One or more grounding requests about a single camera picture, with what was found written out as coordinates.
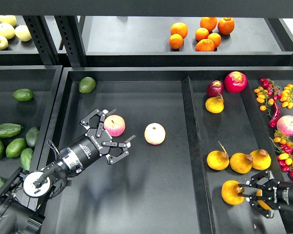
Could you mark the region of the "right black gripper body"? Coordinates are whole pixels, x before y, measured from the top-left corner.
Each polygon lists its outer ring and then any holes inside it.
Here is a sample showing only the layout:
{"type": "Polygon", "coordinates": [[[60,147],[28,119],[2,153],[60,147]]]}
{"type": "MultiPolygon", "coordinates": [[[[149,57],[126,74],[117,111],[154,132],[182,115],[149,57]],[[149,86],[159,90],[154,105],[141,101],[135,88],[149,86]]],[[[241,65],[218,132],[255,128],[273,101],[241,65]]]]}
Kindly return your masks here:
{"type": "Polygon", "coordinates": [[[273,210],[293,211],[293,182],[269,180],[266,183],[266,204],[273,210]]]}

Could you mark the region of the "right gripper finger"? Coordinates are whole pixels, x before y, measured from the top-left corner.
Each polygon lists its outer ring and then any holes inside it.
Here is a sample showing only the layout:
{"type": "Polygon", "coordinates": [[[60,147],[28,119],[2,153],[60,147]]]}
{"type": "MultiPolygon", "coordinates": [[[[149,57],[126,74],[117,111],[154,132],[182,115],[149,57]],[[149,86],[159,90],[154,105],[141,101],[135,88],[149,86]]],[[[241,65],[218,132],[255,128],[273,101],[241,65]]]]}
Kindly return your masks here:
{"type": "Polygon", "coordinates": [[[265,218],[273,218],[274,217],[274,210],[269,208],[268,210],[264,209],[258,201],[272,201],[271,196],[256,196],[256,195],[247,195],[247,194],[238,194],[239,197],[244,197],[249,202],[250,206],[260,213],[265,218]]]}
{"type": "Polygon", "coordinates": [[[245,184],[238,183],[240,187],[257,188],[261,190],[272,190],[275,185],[275,178],[270,170],[260,171],[259,173],[253,175],[250,180],[246,181],[245,184]],[[266,178],[268,181],[264,184],[259,184],[261,179],[266,178]]]}

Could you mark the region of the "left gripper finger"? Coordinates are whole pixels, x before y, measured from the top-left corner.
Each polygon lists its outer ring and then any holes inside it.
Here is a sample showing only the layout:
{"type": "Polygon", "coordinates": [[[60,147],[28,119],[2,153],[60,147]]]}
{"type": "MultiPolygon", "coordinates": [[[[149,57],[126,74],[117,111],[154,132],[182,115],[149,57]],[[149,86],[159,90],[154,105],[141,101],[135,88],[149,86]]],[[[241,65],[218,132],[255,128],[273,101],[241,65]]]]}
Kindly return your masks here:
{"type": "Polygon", "coordinates": [[[104,130],[104,121],[105,119],[116,112],[116,109],[113,110],[99,110],[95,109],[86,115],[81,121],[80,125],[83,126],[86,130],[94,128],[96,130],[95,136],[101,137],[104,130]]]}
{"type": "Polygon", "coordinates": [[[131,141],[135,138],[135,135],[130,136],[124,142],[115,142],[115,141],[103,141],[102,146],[106,153],[102,154],[106,157],[108,164],[115,164],[121,159],[129,155],[129,148],[131,147],[131,141]]]}

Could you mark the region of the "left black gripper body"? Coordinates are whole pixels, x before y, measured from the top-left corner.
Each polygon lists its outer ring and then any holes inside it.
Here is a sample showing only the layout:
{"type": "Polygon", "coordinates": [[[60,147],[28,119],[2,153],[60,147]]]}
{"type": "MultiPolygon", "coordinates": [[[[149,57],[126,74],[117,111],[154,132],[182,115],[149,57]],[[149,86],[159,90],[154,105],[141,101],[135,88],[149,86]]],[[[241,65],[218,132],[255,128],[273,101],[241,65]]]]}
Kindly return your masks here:
{"type": "Polygon", "coordinates": [[[70,171],[85,170],[88,166],[105,156],[109,148],[103,145],[104,141],[110,142],[112,136],[103,130],[96,136],[97,129],[90,128],[84,135],[60,150],[60,157],[70,171]]]}

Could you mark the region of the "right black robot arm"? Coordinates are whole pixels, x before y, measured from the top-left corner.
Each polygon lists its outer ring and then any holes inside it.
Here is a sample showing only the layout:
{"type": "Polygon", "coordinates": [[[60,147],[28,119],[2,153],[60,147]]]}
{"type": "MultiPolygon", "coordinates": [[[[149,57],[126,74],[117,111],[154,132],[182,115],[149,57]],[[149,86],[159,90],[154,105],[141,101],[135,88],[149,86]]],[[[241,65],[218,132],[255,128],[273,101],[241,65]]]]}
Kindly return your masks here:
{"type": "Polygon", "coordinates": [[[250,206],[265,218],[273,218],[274,211],[293,212],[293,181],[279,181],[270,170],[253,175],[242,188],[261,190],[261,195],[238,194],[245,197],[250,206]]]}

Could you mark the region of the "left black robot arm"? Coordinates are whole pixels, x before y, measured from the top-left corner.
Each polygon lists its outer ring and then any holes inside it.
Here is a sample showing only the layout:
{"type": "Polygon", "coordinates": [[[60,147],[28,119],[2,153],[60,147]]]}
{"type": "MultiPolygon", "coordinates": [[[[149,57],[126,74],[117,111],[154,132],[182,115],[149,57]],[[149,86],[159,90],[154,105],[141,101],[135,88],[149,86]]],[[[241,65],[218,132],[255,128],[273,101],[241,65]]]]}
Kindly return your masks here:
{"type": "Polygon", "coordinates": [[[113,165],[129,155],[130,142],[114,142],[104,128],[104,121],[115,110],[95,109],[80,121],[86,132],[59,150],[51,140],[48,146],[55,160],[37,171],[22,168],[10,176],[0,188],[0,234],[38,234],[45,219],[47,202],[58,196],[71,178],[78,176],[101,157],[113,165]]]}

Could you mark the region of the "yellow pear under right arm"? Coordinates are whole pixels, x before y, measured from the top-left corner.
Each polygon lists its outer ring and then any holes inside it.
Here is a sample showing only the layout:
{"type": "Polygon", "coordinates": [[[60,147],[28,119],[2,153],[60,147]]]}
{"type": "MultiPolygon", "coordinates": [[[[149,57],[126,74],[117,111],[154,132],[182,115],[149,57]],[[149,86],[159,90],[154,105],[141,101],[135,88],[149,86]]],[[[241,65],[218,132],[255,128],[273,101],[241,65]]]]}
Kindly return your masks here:
{"type": "MultiPolygon", "coordinates": [[[[256,196],[262,196],[262,190],[258,190],[256,192],[256,196]]],[[[263,200],[258,200],[257,201],[259,206],[261,206],[264,210],[270,210],[270,206],[268,206],[263,200]]]]}

